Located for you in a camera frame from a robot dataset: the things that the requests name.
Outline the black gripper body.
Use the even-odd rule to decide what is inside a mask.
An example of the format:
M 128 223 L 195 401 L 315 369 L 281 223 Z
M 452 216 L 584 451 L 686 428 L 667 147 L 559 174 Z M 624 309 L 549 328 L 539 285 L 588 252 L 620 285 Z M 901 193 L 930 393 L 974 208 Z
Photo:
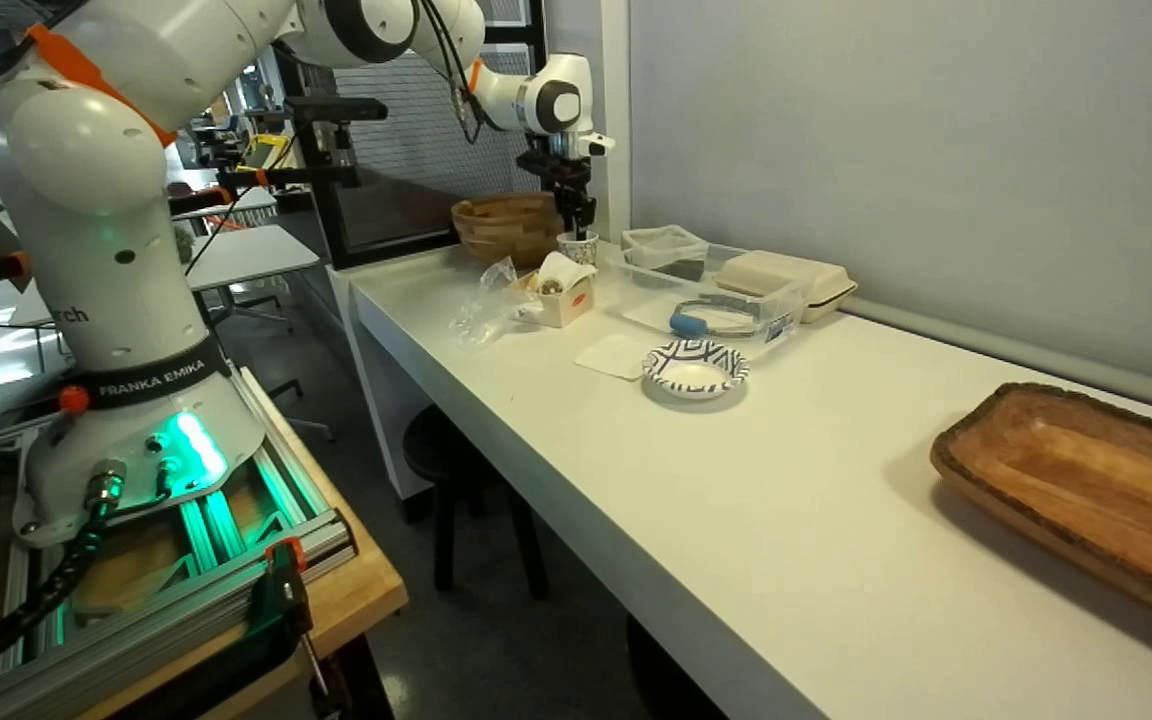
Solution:
M 530 131 L 515 164 L 566 201 L 584 201 L 593 185 L 593 161 L 572 161 L 555 139 Z

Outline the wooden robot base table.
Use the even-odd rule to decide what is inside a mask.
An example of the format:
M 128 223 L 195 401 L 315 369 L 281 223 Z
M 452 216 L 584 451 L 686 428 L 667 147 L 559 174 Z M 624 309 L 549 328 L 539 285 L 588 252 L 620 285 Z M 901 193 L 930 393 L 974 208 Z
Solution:
M 369 630 L 409 587 L 271 397 L 249 388 L 249 401 L 275 465 L 320 496 L 344 541 L 269 541 L 249 556 L 249 620 L 219 620 L 158 669 L 125 660 L 128 684 L 93 705 L 102 720 L 392 720 Z

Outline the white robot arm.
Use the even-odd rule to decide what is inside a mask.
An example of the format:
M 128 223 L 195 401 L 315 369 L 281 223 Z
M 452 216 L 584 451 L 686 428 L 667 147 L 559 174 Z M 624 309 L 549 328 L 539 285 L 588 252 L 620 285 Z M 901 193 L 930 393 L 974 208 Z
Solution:
M 168 144 L 269 45 L 315 67 L 429 59 L 471 115 L 532 139 L 523 169 L 566 223 L 593 223 L 593 67 L 487 67 L 477 0 L 86 0 L 0 74 L 0 202 L 75 357 L 24 444 L 32 546 L 210 496 L 266 444 L 183 280 Z

